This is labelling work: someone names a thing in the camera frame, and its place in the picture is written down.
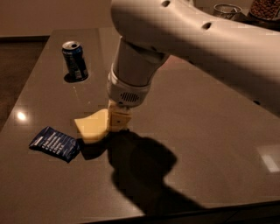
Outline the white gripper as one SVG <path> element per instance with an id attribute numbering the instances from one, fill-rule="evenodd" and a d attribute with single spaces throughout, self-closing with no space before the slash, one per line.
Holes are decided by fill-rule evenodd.
<path id="1" fill-rule="evenodd" d="M 113 71 L 108 74 L 108 97 L 112 100 L 108 101 L 107 130 L 109 132 L 118 132 L 128 128 L 132 117 L 130 108 L 137 107 L 144 102 L 150 87 L 150 85 L 130 86 L 118 79 Z"/>

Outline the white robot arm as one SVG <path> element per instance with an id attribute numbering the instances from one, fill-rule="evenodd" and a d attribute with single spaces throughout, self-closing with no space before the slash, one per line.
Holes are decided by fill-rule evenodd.
<path id="1" fill-rule="evenodd" d="M 280 32 L 211 16 L 185 0 L 112 0 L 120 34 L 108 96 L 141 105 L 154 73 L 171 55 L 280 113 Z"/>

